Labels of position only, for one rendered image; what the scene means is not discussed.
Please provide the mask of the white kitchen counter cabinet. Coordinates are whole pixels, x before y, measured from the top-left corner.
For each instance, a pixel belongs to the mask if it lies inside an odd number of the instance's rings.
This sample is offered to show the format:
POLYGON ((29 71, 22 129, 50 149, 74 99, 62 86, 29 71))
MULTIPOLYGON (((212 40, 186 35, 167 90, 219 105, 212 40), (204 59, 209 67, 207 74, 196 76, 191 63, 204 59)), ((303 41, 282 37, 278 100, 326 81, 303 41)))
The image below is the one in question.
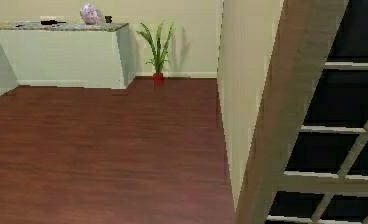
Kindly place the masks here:
POLYGON ((134 78, 127 23, 0 22, 0 96, 20 85, 125 89, 134 78))

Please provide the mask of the pale pink figure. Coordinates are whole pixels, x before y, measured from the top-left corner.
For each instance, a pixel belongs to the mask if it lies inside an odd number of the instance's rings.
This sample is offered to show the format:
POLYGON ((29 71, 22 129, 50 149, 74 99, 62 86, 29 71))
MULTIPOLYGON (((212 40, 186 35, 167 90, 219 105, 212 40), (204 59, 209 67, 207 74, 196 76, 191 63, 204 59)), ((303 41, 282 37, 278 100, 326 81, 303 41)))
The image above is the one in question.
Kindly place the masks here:
POLYGON ((99 15, 95 7, 88 3, 80 9, 80 15, 85 24, 95 25, 100 21, 99 15))

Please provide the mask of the green plant in red pot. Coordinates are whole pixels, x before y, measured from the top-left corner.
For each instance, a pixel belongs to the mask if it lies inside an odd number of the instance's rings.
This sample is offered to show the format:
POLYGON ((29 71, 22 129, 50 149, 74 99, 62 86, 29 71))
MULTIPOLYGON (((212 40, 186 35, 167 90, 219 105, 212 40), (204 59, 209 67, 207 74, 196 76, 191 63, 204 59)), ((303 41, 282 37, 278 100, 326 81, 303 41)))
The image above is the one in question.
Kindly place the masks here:
POLYGON ((171 22, 165 42, 162 42, 163 26, 164 22, 161 22, 157 26, 155 37, 152 37, 150 29, 144 23, 141 24, 142 29, 137 31, 137 34, 142 36, 147 41, 152 51, 152 58, 147 61, 147 64, 151 64, 154 67, 152 79, 155 86, 161 86, 164 84, 165 77, 163 69, 165 63, 169 62, 169 59, 167 58, 169 42, 175 31, 174 22, 171 22))

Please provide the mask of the beige wooden shelf unit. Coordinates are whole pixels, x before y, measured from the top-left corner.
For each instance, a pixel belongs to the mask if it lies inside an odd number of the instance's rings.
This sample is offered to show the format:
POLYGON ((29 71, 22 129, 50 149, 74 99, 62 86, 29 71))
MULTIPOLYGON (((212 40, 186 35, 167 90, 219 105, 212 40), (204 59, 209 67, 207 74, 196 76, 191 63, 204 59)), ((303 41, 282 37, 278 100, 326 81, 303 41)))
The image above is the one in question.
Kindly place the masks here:
POLYGON ((368 0, 285 0, 234 224, 368 224, 368 0))

